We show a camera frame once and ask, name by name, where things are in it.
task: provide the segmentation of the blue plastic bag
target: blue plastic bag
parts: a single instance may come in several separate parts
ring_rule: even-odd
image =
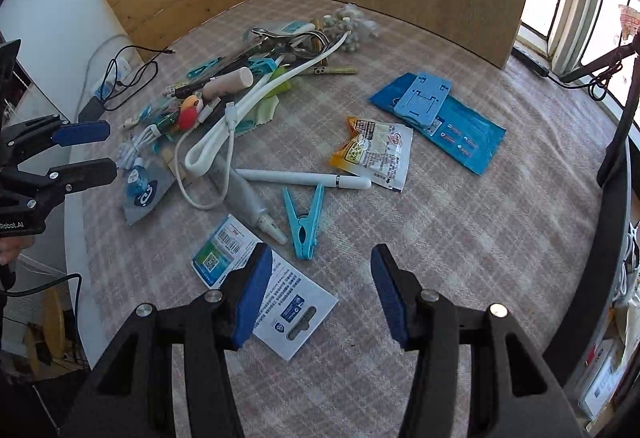
[[[415,74],[406,73],[369,100],[381,110],[393,113],[394,106],[415,78]],[[407,118],[402,121],[476,174],[486,170],[506,132],[451,95],[447,95],[430,126],[420,126]]]

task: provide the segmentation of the human hand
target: human hand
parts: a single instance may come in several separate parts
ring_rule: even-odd
[[[33,244],[33,236],[0,238],[0,264],[8,264],[18,257],[20,251]]]

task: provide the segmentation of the blue gripper pad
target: blue gripper pad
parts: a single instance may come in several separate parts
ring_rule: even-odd
[[[272,264],[273,253],[271,247],[265,244],[262,253],[257,258],[254,271],[244,285],[244,289],[236,303],[236,329],[231,335],[231,342],[237,348],[241,348],[254,331],[262,299],[271,278]]]
[[[54,144],[68,147],[69,145],[90,144],[103,142],[111,134],[111,127],[106,120],[97,122],[79,122],[63,126],[51,135]]]
[[[386,323],[391,332],[391,338],[405,348],[409,344],[409,332],[406,324],[406,307],[391,274],[386,268],[385,261],[377,248],[371,251],[371,275],[378,290],[380,304],[385,313]]]

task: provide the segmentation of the tube cap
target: tube cap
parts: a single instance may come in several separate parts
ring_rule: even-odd
[[[256,223],[258,228],[263,231],[265,234],[269,234],[274,240],[276,240],[280,244],[287,243],[287,237],[280,230],[276,222],[273,221],[273,218],[268,214],[263,214],[258,218],[258,222]]]

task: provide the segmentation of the food packet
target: food packet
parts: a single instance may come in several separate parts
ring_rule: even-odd
[[[348,116],[354,137],[334,153],[329,164],[402,192],[414,130],[402,124]]]

